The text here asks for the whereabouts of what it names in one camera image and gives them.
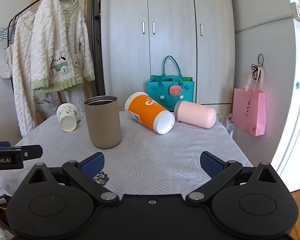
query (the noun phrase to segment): black print on tablecloth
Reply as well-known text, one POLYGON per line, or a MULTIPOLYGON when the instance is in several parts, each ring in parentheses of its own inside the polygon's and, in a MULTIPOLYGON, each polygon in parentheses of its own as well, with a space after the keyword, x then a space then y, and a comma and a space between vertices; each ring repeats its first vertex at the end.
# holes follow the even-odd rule
POLYGON ((108 174, 104 173, 103 171, 100 171, 93 179, 98 184, 101 184, 104 186, 109 181, 108 174))

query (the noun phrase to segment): pink tumbler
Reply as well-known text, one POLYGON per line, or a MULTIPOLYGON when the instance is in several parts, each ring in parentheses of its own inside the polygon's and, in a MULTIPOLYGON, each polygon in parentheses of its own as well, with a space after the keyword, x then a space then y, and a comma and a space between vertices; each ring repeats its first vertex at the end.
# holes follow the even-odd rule
POLYGON ((174 114, 178 122, 187 122, 204 128, 211 128, 217 118, 213 108, 188 101, 178 101, 174 114))

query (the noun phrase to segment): orange paper cup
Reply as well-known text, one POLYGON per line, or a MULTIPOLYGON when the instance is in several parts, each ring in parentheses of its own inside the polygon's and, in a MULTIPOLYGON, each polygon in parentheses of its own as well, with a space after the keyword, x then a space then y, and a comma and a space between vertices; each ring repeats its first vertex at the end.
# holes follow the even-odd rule
POLYGON ((175 122, 173 113, 144 92, 137 92, 131 95, 124 105, 124 110, 133 119, 159 134, 169 132, 175 122))

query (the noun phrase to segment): screw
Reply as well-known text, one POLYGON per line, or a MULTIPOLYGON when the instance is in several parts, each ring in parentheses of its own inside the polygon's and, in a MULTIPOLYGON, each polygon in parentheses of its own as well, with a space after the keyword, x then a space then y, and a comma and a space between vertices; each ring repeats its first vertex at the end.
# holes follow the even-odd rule
POLYGON ((104 192, 100 195, 103 200, 114 200, 116 196, 117 195, 113 192, 104 192))
POLYGON ((204 198, 204 194, 201 192, 191 192, 188 196, 192 200, 202 200, 204 198))

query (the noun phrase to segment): teal felt bag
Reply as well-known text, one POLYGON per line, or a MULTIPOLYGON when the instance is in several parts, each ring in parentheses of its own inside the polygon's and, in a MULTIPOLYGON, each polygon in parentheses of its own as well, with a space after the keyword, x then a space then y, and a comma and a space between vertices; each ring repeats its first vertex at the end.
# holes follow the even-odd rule
POLYGON ((178 101, 193 102, 194 82, 192 77, 183 77, 178 63, 172 56, 164 58, 161 76, 151 75, 151 80, 147 82, 147 94, 160 105, 173 111, 178 101), (165 63, 171 58, 176 64, 179 75, 165 75, 165 63))

